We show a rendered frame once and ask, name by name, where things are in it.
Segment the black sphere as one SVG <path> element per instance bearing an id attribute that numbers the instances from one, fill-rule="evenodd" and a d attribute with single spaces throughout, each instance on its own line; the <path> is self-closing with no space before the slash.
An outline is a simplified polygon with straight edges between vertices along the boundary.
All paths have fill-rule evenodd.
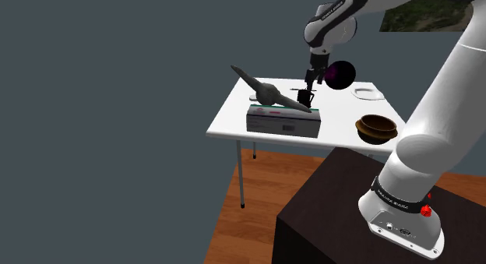
<path id="1" fill-rule="evenodd" d="M 332 63 L 326 70 L 324 81 L 333 90 L 344 90 L 348 88 L 356 78 L 355 67 L 347 61 Z"/>

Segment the black mug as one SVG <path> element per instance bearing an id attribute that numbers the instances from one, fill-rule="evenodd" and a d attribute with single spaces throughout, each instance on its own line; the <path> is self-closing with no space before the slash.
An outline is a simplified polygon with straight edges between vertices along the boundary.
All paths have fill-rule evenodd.
<path id="1" fill-rule="evenodd" d="M 298 103 L 305 105 L 307 108 L 312 106 L 312 100 L 315 94 L 311 90 L 301 89 L 298 91 Z"/>

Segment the white plate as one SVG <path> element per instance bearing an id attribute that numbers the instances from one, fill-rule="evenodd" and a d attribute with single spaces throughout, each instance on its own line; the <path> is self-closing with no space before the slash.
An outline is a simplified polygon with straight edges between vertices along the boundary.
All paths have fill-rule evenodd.
<path id="1" fill-rule="evenodd" d="M 382 92 L 373 88 L 356 87 L 351 90 L 351 93 L 360 100 L 384 100 L 385 97 Z"/>

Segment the white table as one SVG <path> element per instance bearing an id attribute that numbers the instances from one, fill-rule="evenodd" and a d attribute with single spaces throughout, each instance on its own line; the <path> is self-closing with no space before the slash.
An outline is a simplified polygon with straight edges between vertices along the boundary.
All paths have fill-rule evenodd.
<path id="1" fill-rule="evenodd" d="M 254 90 L 239 79 L 206 130 L 210 142 L 217 145 L 226 142 L 218 150 L 210 151 L 209 161 L 215 164 L 220 157 L 223 162 L 236 164 L 238 151 L 244 142 L 318 150 L 344 147 L 363 154 L 385 157 L 391 154 L 397 138 L 382 145 L 368 144 L 359 138 L 355 127 L 355 122 L 362 116 L 377 114 L 394 121 L 398 131 L 403 130 L 404 120 L 386 98 L 364 100 L 353 95 L 356 90 L 377 91 L 373 83 L 356 82 L 341 91 L 331 90 L 325 85 L 316 85 L 315 88 L 312 107 L 319 110 L 321 118 L 319 132 L 315 138 L 249 132 L 246 127 L 246 114 L 252 104 L 250 96 Z"/>

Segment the grey and white box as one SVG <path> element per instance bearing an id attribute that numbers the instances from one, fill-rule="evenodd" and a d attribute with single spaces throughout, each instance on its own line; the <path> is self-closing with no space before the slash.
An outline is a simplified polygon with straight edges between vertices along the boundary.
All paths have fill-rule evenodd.
<path id="1" fill-rule="evenodd" d="M 307 113 L 289 107 L 251 104 L 246 114 L 249 132 L 317 138 L 320 125 L 318 109 Z"/>

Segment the brown wooden bowl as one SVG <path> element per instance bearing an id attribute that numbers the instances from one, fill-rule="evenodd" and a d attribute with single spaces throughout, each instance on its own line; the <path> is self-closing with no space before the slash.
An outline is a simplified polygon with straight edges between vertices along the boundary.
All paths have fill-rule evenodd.
<path id="1" fill-rule="evenodd" d="M 396 123 L 377 114 L 363 115 L 355 122 L 355 127 L 360 139 L 372 145 L 382 145 L 398 136 Z"/>

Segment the dark robot stand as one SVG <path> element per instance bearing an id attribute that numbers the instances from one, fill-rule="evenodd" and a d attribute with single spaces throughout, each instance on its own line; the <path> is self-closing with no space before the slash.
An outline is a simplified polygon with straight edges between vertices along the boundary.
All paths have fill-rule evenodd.
<path id="1" fill-rule="evenodd" d="M 382 163 L 334 149 L 276 217 L 272 264 L 486 264 L 486 207 L 435 186 L 431 207 L 445 234 L 428 260 L 373 234 L 358 200 Z"/>

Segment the grey propeller-shaped figure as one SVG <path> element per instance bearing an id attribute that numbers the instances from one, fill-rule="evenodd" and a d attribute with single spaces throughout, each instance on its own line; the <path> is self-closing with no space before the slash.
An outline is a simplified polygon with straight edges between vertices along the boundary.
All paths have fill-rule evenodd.
<path id="1" fill-rule="evenodd" d="M 306 113 L 312 112 L 305 105 L 282 95 L 274 85 L 258 81 L 235 65 L 232 65 L 231 68 L 255 91 L 256 100 L 261 105 L 272 106 L 279 104 Z"/>

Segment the green wall picture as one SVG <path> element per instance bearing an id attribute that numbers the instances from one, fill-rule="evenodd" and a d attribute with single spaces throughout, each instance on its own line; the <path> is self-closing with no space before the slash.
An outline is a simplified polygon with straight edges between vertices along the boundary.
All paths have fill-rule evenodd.
<path id="1" fill-rule="evenodd" d="M 459 32 L 472 18 L 473 0 L 412 0 L 387 10 L 381 32 Z"/>

